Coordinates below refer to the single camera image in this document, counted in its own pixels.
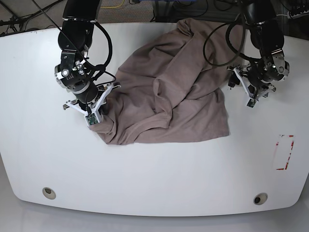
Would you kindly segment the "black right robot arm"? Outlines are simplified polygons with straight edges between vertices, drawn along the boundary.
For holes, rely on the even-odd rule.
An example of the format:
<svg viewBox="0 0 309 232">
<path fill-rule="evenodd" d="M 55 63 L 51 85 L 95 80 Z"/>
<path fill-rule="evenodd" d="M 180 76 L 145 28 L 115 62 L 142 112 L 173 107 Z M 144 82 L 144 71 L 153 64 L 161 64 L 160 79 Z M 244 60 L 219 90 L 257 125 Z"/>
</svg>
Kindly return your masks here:
<svg viewBox="0 0 309 232">
<path fill-rule="evenodd" d="M 107 113 L 106 97 L 120 86 L 112 74 L 111 81 L 95 84 L 112 59 L 112 40 L 108 32 L 97 22 L 101 7 L 99 0 L 69 0 L 63 13 L 63 24 L 58 36 L 61 62 L 55 67 L 57 83 L 75 96 L 63 109 L 75 109 L 83 114 L 88 126 L 98 124 Z M 108 55 L 104 63 L 93 65 L 88 60 L 94 28 L 106 37 Z"/>
</svg>

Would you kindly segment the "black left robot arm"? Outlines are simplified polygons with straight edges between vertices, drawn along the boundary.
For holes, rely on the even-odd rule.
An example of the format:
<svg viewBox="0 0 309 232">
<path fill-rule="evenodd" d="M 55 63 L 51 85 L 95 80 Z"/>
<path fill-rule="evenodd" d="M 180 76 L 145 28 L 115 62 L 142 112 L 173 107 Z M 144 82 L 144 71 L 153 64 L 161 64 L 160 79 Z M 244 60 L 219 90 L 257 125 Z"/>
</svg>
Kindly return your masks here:
<svg viewBox="0 0 309 232">
<path fill-rule="evenodd" d="M 261 57 L 252 58 L 240 53 L 248 64 L 228 67 L 232 71 L 228 86 L 242 85 L 249 98 L 247 106 L 253 108 L 261 97 L 266 98 L 276 91 L 272 82 L 284 80 L 290 66 L 284 59 L 284 35 L 271 1 L 239 0 L 238 5 L 239 15 L 244 17 L 245 28 L 250 31 L 251 42 Z"/>
</svg>

